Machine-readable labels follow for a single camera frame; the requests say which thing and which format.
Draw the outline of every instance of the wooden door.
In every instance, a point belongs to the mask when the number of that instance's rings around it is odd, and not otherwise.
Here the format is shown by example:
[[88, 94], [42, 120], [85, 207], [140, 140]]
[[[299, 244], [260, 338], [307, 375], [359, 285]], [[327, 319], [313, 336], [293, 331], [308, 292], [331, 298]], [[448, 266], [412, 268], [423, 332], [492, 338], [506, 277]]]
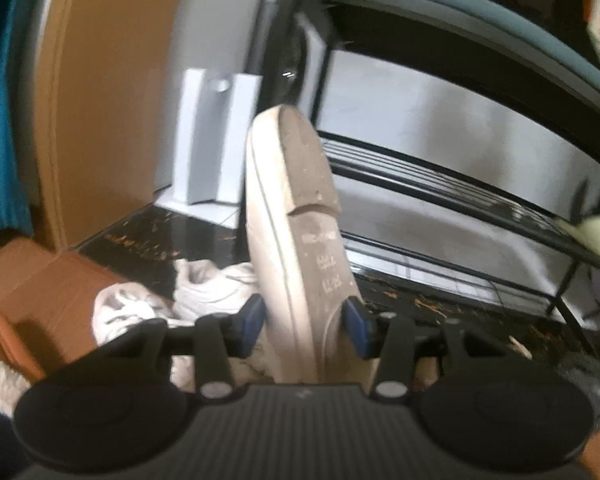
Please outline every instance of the wooden door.
[[153, 199], [179, 0], [49, 0], [32, 77], [38, 235], [62, 250]]

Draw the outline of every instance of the black floor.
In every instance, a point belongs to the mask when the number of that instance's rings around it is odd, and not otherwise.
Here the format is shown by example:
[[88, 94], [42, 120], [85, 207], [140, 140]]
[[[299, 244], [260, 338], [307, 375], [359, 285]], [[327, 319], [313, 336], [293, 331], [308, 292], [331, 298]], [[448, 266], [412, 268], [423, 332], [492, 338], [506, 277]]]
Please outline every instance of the black floor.
[[[125, 279], [171, 298], [176, 274], [173, 260], [209, 259], [225, 267], [240, 261], [234, 245], [233, 230], [151, 205], [88, 240], [78, 251]], [[359, 274], [356, 279], [372, 310], [467, 320], [504, 342], [512, 336], [531, 351], [535, 360], [549, 365], [555, 365], [568, 351], [582, 351], [567, 327], [557, 321], [538, 323], [535, 316], [485, 308], [428, 287], [416, 291], [410, 282], [376, 272]], [[587, 331], [587, 336], [600, 357], [600, 332]]]

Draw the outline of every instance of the white panel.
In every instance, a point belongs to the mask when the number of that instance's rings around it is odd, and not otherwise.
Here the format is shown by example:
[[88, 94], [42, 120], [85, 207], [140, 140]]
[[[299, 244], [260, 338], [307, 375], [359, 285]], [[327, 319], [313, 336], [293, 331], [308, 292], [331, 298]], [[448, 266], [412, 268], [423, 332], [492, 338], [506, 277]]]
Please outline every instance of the white panel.
[[244, 146], [256, 111], [261, 76], [237, 74], [229, 96], [220, 162], [217, 202], [237, 204], [242, 197]]

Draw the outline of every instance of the size label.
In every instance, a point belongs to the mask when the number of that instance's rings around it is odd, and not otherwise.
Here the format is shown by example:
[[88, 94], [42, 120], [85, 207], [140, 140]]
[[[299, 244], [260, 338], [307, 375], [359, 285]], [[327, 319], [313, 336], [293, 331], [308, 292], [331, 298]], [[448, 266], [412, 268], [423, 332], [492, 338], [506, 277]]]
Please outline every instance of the size label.
[[333, 278], [325, 278], [322, 280], [322, 288], [327, 294], [331, 294], [342, 286], [340, 275], [336, 274]]
[[319, 254], [315, 259], [315, 263], [320, 270], [325, 270], [333, 267], [336, 264], [336, 259], [330, 254]]
[[317, 235], [311, 233], [305, 233], [302, 235], [302, 243], [306, 245], [325, 243], [335, 239], [336, 231], [327, 231], [325, 233], [318, 233]]

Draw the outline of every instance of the white sneaker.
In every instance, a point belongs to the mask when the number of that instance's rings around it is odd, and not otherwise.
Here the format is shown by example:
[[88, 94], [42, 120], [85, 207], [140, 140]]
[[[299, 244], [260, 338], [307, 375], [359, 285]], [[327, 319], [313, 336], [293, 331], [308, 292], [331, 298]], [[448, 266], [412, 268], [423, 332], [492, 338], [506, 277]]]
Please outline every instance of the white sneaker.
[[247, 232], [267, 304], [276, 382], [357, 381], [370, 365], [340, 333], [340, 307], [360, 297], [336, 217], [338, 194], [320, 140], [293, 107], [258, 115], [246, 148]]
[[[177, 319], [164, 301], [140, 283], [117, 283], [101, 290], [94, 301], [91, 329], [98, 345], [108, 343], [147, 319], [165, 319], [169, 327], [193, 323]], [[194, 390], [193, 358], [174, 356], [171, 382], [186, 392]]]
[[[191, 324], [208, 314], [236, 314], [258, 292], [258, 279], [249, 262], [224, 269], [218, 269], [210, 260], [182, 259], [175, 260], [173, 265], [178, 272], [173, 311]], [[238, 384], [271, 381], [263, 339], [264, 334], [260, 334], [248, 359], [229, 359]]]
[[195, 321], [216, 312], [236, 314], [258, 291], [258, 279], [250, 263], [220, 270], [210, 260], [175, 260], [178, 275], [173, 292], [173, 311]]

